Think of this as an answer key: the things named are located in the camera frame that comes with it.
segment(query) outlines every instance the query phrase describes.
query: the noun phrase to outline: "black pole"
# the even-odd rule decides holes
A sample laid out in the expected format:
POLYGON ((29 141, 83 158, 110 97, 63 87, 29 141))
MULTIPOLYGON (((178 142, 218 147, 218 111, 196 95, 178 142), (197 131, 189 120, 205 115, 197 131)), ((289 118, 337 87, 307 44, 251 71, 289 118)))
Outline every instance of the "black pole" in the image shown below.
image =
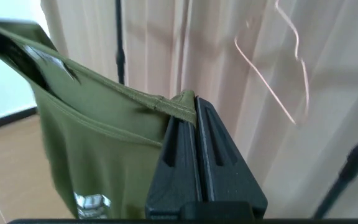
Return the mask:
POLYGON ((121 20, 121 0, 116 0, 116 24, 117 24, 117 73, 119 83, 124 85, 125 73, 125 53, 122 47, 122 20, 121 20))
POLYGON ((345 166, 340 171, 339 177, 324 197, 324 200, 321 202, 317 211, 314 213, 313 218, 323 218, 325 214, 327 214, 332 208, 339 196, 341 196, 346 187, 357 177, 357 175, 358 145, 353 148, 347 156, 347 161, 345 163, 345 166))

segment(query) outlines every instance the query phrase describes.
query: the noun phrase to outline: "green garment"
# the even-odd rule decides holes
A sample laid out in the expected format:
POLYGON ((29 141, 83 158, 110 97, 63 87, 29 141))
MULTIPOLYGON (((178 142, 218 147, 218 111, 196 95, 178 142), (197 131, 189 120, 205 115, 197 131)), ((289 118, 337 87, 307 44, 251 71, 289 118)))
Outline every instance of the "green garment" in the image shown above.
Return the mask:
POLYGON ((0 22, 0 35, 16 45, 0 59, 34 91, 55 188, 72 214, 144 218, 168 119, 195 124, 194 93, 168 100, 114 83, 60 55, 37 24, 0 22))

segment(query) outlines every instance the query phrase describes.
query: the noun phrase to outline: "white curtain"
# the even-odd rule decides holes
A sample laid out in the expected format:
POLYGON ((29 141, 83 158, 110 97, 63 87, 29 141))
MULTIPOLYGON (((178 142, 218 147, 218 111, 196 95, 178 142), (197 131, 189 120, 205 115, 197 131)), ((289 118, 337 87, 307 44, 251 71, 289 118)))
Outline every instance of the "white curtain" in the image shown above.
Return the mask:
MULTIPOLYGON (((122 3, 126 85, 166 97, 192 89, 212 102, 268 198, 266 217, 310 217, 358 142, 358 1, 280 1, 298 29, 310 81, 310 115, 300 127, 234 45, 241 30, 243 51, 300 118, 295 36, 273 0, 122 3)), ((117 80, 114 1, 44 0, 42 7, 61 53, 117 80)), ((358 217, 358 179, 329 217, 358 217)))

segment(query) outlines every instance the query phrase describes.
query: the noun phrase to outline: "baseboard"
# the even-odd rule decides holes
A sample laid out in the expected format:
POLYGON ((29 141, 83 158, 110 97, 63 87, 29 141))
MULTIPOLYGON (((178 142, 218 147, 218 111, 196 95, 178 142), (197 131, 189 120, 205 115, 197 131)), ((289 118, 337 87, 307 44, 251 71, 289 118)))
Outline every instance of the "baseboard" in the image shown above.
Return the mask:
POLYGON ((11 124, 16 121, 20 121, 24 118, 28 118, 29 116, 37 114, 37 107, 33 107, 24 111, 20 111, 14 114, 10 114, 8 116, 0 118, 0 127, 11 124))

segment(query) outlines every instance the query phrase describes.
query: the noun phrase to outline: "wooden floor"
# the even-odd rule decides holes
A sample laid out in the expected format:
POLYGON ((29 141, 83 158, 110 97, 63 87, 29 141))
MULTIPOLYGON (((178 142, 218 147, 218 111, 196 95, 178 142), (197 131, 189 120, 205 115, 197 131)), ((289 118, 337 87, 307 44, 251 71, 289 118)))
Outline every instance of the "wooden floor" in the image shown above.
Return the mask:
POLYGON ((0 223, 71 218, 53 188, 38 116, 0 128, 0 223))

